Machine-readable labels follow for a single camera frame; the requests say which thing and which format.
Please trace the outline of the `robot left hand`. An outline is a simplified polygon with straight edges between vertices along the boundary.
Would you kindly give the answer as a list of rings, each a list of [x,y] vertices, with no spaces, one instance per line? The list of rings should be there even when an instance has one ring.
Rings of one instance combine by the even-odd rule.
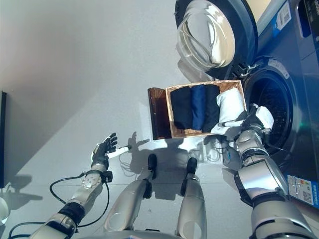
[[[91,169],[105,172],[109,168],[109,160],[131,150],[131,145],[117,147],[117,135],[112,133],[103,142],[98,143],[91,154]]]

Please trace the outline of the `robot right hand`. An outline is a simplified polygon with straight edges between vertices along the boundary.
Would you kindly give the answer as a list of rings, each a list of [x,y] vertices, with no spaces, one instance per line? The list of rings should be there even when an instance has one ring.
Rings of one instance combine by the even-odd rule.
[[[261,130],[272,130],[274,125],[274,118],[271,112],[265,106],[258,106],[257,104],[251,104],[249,106],[249,112],[242,126],[248,128],[250,126],[257,126]]]

